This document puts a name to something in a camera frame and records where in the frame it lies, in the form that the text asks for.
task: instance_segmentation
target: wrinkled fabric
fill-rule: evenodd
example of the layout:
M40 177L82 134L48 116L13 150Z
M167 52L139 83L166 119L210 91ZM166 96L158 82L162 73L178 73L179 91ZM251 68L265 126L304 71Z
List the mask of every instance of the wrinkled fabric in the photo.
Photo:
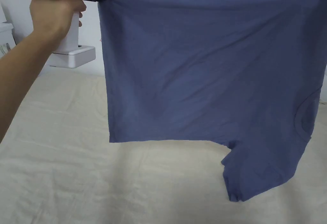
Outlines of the wrinkled fabric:
M110 142L225 145L231 201L293 177L327 63L327 0L106 0L99 13Z

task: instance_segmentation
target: bed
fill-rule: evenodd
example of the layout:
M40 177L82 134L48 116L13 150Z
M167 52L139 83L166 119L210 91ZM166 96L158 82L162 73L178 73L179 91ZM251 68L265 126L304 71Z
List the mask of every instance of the bed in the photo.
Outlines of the bed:
M326 223L326 104L283 186L230 202L228 152L205 141L110 144L105 78L54 69L0 145L0 224Z

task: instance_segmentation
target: white box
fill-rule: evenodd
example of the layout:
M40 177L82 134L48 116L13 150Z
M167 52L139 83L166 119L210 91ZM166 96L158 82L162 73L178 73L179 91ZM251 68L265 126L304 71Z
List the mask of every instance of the white box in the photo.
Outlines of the white box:
M12 36L13 25L0 23L0 58L16 46Z

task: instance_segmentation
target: t-shirt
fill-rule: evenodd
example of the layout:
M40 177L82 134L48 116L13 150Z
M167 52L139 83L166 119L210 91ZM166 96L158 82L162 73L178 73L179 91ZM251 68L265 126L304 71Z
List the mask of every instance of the t-shirt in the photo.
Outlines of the t-shirt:
M110 142L225 145L231 201L293 177L323 84L327 0L105 0L99 13Z

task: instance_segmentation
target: hand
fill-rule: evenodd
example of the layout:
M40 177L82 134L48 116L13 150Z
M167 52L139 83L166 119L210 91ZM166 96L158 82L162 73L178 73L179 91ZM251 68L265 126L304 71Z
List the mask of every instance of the hand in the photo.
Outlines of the hand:
M33 33L51 41L55 50L67 35L73 14L79 12L82 17L86 5L82 0L32 0L29 8Z

